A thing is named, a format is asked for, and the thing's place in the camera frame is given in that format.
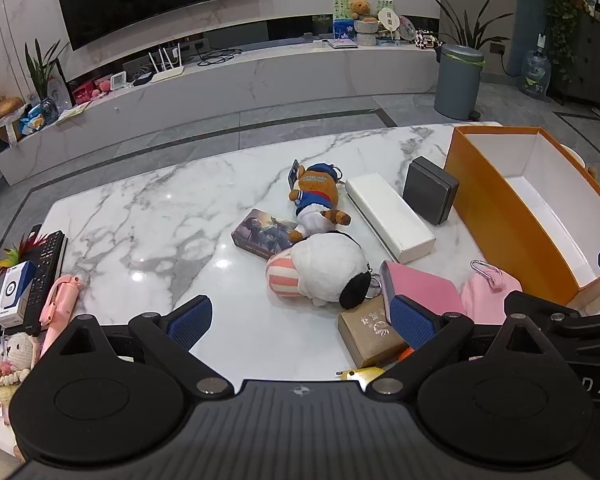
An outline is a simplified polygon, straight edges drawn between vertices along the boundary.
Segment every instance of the blue plush hat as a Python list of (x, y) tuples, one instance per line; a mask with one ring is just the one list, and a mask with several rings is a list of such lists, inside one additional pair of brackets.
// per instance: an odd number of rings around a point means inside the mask
[(325, 164), (325, 163), (321, 162), (320, 164), (314, 164), (312, 166), (309, 166), (306, 170), (307, 171), (319, 171), (320, 173), (327, 173), (334, 180), (334, 182), (337, 182), (340, 179), (332, 164)]

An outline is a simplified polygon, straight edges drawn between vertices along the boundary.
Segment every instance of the gray tile floor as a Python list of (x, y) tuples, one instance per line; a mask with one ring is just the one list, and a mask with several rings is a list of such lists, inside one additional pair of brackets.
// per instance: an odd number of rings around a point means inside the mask
[[(400, 94), (319, 100), (260, 108), (183, 124), (103, 148), (37, 174), (0, 193), (0, 247), (19, 241), (66, 196), (121, 178), (218, 153), (283, 140), (383, 128), (448, 123), (434, 110), (433, 94)], [(483, 83), (481, 120), (542, 126), (598, 170), (600, 120), (585, 107), (533, 100), (511, 86)]]

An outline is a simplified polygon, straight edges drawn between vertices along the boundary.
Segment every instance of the black plush ear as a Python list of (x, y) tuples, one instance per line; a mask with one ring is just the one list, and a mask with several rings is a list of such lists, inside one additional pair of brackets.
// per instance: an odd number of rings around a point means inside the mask
[(340, 293), (340, 306), (349, 310), (365, 301), (371, 284), (371, 272), (360, 272), (349, 280)]

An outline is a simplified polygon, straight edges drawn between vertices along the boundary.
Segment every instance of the plush toy foot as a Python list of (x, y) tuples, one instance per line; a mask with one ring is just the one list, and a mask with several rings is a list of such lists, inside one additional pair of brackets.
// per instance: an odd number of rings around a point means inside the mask
[(293, 230), (289, 233), (289, 241), (293, 244), (297, 244), (302, 241), (302, 233), (297, 230)]
[(321, 211), (321, 213), (322, 216), (334, 224), (349, 225), (351, 223), (351, 217), (339, 209), (329, 209), (327, 211)]

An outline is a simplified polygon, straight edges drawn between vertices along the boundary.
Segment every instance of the open cardboard box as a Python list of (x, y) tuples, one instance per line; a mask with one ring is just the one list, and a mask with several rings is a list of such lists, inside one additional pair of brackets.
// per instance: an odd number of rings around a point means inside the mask
[(572, 308), (600, 295), (600, 185), (542, 128), (455, 128), (454, 206), (490, 264)]

